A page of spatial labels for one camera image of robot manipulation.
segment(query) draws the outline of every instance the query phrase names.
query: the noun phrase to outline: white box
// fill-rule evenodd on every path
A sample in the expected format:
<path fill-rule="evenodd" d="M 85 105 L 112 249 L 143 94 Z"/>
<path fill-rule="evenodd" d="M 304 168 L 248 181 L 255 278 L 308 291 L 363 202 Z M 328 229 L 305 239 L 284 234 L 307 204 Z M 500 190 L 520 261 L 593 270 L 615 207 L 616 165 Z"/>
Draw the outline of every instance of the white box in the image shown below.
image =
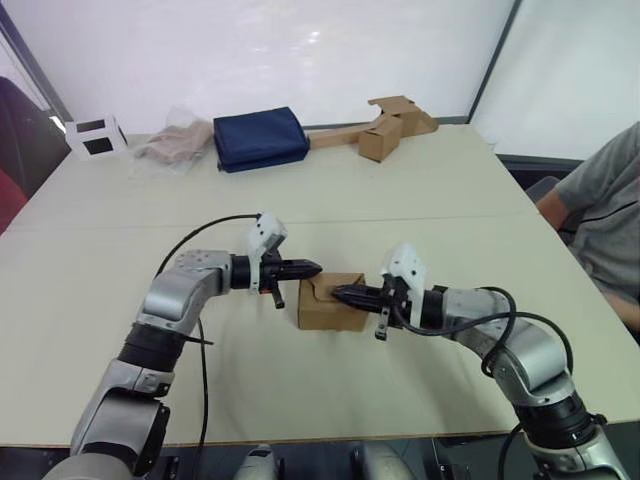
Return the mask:
<path fill-rule="evenodd" d="M 67 144 L 79 158 L 90 160 L 127 149 L 127 139 L 113 115 L 90 122 L 66 122 Z"/>

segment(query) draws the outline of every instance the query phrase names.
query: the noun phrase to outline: tabletop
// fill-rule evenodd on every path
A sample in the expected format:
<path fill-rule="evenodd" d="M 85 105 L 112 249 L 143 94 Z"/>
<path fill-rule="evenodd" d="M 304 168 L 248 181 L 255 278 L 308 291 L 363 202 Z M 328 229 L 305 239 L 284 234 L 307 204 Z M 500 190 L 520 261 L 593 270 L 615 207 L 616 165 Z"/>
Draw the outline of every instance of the tabletop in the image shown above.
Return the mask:
<path fill-rule="evenodd" d="M 70 155 L 9 229 L 187 226 L 268 209 L 286 223 L 536 212 L 468 125 L 403 138 L 381 164 L 346 145 L 311 151 L 302 162 L 228 174 L 217 170 L 210 150 L 184 176 L 151 176 L 129 157 Z"/>
<path fill-rule="evenodd" d="M 243 252 L 249 224 L 219 226 L 189 248 Z M 612 422 L 640 416 L 640 351 L 609 305 L 538 215 L 288 224 L 285 258 L 327 272 L 364 272 L 380 285 L 385 253 L 411 242 L 428 282 L 495 285 L 518 309 L 558 323 L 575 354 L 588 409 Z M 161 258 L 187 229 L 12 230 L 0 236 L 0 445 L 66 445 L 116 356 Z M 480 360 L 461 345 L 392 330 L 300 331 L 297 282 L 287 302 L 247 292 L 203 311 L 208 443 L 407 437 L 509 430 L 516 417 Z M 202 415 L 199 349 L 185 346 L 166 398 L 165 444 L 197 442 Z"/>

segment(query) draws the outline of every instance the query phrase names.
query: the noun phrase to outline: gray t-shirt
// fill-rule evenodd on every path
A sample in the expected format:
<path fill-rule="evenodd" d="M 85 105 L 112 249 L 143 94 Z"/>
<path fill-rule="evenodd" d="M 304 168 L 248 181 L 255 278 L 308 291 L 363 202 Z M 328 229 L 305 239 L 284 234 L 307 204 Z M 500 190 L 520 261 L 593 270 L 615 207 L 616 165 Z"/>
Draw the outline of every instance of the gray t-shirt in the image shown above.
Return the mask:
<path fill-rule="evenodd" d="M 640 122 L 617 135 L 555 186 L 584 210 L 569 249 L 601 291 L 640 298 Z"/>

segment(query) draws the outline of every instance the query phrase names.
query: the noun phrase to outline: navy blue bag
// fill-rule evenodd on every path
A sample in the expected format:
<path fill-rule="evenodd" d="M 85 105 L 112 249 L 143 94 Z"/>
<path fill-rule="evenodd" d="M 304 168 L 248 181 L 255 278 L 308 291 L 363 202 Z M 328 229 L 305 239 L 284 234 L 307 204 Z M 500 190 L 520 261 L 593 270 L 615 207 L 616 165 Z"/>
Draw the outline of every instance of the navy blue bag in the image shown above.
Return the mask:
<path fill-rule="evenodd" d="M 240 172 L 302 160 L 309 141 L 288 107 L 213 120 L 218 168 Z"/>

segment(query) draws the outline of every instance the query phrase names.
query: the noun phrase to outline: silver robot arm segment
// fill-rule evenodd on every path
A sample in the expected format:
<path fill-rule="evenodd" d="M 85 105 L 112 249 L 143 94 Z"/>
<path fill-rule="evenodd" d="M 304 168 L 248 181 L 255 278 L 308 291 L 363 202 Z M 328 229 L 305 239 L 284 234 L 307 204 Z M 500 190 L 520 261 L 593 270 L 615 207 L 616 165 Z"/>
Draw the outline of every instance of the silver robot arm segment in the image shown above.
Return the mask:
<path fill-rule="evenodd" d="M 498 343 L 507 318 L 484 323 L 481 317 L 509 312 L 500 293 L 434 287 L 424 290 L 426 268 L 409 244 L 388 255 L 382 288 L 343 285 L 340 301 L 380 313 L 375 335 L 385 340 L 388 327 L 426 336 L 444 336 L 488 362 L 491 376 L 511 402 L 542 478 L 619 478 L 629 480 L 599 424 L 587 412 L 567 369 L 565 352 L 545 330 L 516 318 L 504 345 Z"/>
<path fill-rule="evenodd" d="M 205 303 L 231 289 L 272 293 L 284 307 L 278 281 L 309 278 L 322 268 L 309 260 L 282 260 L 277 250 L 284 226 L 263 214 L 249 234 L 248 255 L 194 250 L 151 283 L 125 344 L 104 373 L 71 441 L 71 457 L 45 480 L 122 480 L 153 467 L 170 410 L 173 369 Z"/>

